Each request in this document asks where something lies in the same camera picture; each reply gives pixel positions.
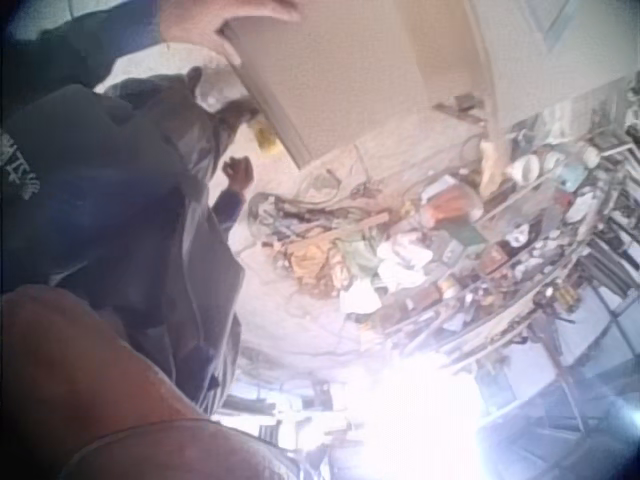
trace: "cluttered shelf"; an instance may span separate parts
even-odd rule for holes
[[[504,330],[522,299],[589,241],[593,211],[609,198],[613,178],[591,148],[533,149],[484,197],[478,160],[412,185],[402,209],[330,208],[260,194],[249,220],[300,292],[339,300],[360,327],[363,350],[447,353],[512,316]]]

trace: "wall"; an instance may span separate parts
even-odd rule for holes
[[[639,65],[640,3],[581,0],[548,50],[523,0],[470,0],[491,56],[501,124],[632,73]]]

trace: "cabinet door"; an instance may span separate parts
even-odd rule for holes
[[[475,90],[463,0],[322,0],[304,19],[233,22],[239,74],[298,166]]]

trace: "hand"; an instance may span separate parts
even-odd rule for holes
[[[231,157],[231,159],[222,166],[222,172],[229,179],[229,186],[227,188],[241,195],[244,195],[253,183],[253,166],[248,157]]]
[[[160,34],[168,42],[190,43],[213,50],[233,64],[240,58],[221,35],[226,22],[240,17],[300,19],[299,0],[157,0]]]
[[[113,432],[203,418],[67,291],[31,285],[5,294],[2,323],[3,417],[45,464],[62,468],[82,447]]]

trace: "dark jacket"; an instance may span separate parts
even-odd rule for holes
[[[221,228],[207,181],[235,130],[205,128],[185,149],[157,110],[92,91],[119,56],[159,41],[152,8],[136,0],[5,39],[2,291],[57,285],[114,313],[211,412],[237,359],[243,271],[226,236],[242,200],[223,193]]]

